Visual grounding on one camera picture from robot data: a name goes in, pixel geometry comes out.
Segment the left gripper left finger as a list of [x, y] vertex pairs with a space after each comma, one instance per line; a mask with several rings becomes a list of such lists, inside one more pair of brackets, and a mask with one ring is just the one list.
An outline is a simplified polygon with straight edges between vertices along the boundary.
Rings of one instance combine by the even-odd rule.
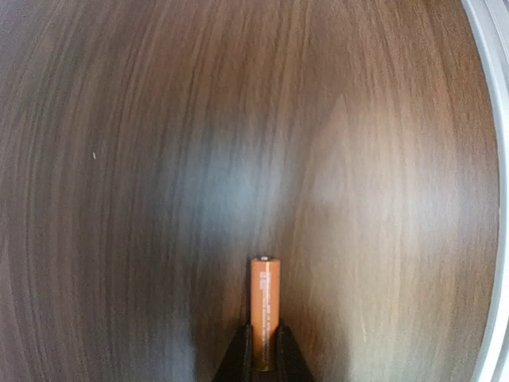
[[214, 375], [214, 382], [251, 382], [252, 352], [251, 325], [241, 325]]

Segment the orange AAA battery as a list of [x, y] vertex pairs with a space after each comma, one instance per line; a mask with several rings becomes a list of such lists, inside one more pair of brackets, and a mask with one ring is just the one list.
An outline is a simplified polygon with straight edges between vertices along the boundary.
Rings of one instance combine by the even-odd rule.
[[252, 360], [255, 370], [268, 372], [276, 365], [276, 334], [280, 322], [281, 264], [259, 256], [251, 260]]

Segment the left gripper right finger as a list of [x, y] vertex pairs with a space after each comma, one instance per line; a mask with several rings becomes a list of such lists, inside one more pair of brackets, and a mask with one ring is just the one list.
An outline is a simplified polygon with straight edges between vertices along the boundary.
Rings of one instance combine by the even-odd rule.
[[277, 330], [276, 365], [279, 382], [314, 381], [293, 331], [285, 324], [281, 324]]

